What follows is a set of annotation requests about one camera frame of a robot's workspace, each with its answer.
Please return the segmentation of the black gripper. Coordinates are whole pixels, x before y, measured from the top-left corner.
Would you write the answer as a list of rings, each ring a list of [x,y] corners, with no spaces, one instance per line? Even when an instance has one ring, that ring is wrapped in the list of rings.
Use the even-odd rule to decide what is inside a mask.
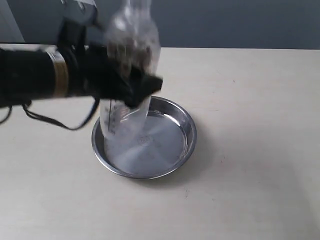
[[[57,51],[66,66],[64,98],[88,97],[123,102],[137,108],[162,89],[163,78],[134,65],[125,68],[107,57],[107,49],[98,44],[86,48],[87,24],[63,21],[57,37]]]

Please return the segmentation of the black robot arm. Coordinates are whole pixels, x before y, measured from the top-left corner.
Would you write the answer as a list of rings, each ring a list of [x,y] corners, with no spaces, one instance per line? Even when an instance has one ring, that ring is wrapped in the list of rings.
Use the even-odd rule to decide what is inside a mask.
[[[70,39],[70,22],[63,24],[56,51],[0,50],[0,106],[34,100],[93,97],[138,107],[162,88],[163,79],[132,67],[121,75],[121,64],[96,43],[85,47],[86,27]]]

